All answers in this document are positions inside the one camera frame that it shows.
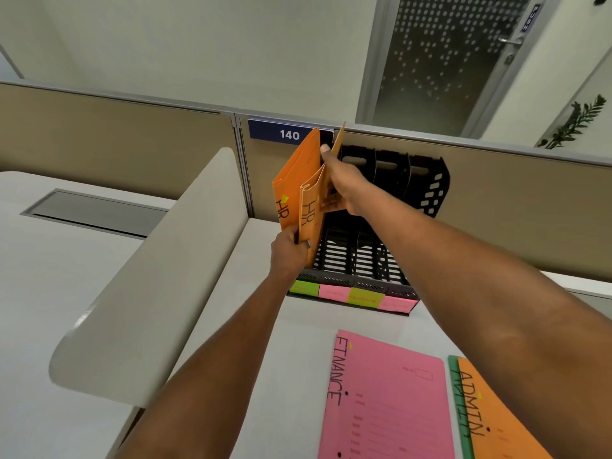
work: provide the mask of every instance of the black file organizer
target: black file organizer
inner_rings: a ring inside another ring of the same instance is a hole
[[[400,154],[360,146],[342,146],[339,158],[356,165],[368,181],[385,192],[431,217],[438,214],[450,186],[450,174],[442,158]],[[325,215],[315,264],[312,269],[303,269],[297,279],[419,300],[392,254],[369,223],[362,217],[348,214],[347,211]],[[290,292],[289,295],[360,307],[303,294]]]

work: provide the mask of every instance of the green folder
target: green folder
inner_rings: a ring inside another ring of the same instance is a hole
[[[461,437],[461,449],[463,459],[474,459],[474,449],[470,438],[470,426],[468,424],[468,411],[465,407],[463,397],[463,383],[457,356],[448,357],[448,367],[450,369],[450,382],[453,385],[453,395],[455,396],[455,408],[457,419],[459,420],[459,437]]]

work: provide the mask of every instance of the folder labeled hr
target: folder labeled hr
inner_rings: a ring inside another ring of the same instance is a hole
[[[344,124],[333,144],[336,156],[343,136]],[[320,148],[319,129],[314,128],[272,181],[281,229],[298,224],[299,241],[310,240],[306,267],[312,267],[317,257],[324,216],[321,204],[329,192],[329,175],[325,164],[321,165]]]

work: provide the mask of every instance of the yellow-orange folder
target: yellow-orange folder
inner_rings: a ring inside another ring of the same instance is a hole
[[[493,393],[474,366],[458,357],[475,459],[551,459]]]
[[[334,155],[340,152],[343,136],[344,124],[333,144]],[[320,164],[320,147],[319,130],[315,128],[272,181],[281,228],[298,224],[299,241],[310,240],[306,267],[312,267],[317,257],[324,216],[321,203],[329,192],[329,175],[325,164]]]

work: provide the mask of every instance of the forearm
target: forearm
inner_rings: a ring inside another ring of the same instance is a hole
[[[266,278],[164,386],[118,457],[229,457],[290,286]]]
[[[506,252],[371,185],[362,190],[360,213],[436,322],[538,440],[562,445],[559,456],[601,446],[612,427],[610,321]],[[584,390],[587,402],[576,397]],[[568,429],[576,415],[586,422]]]

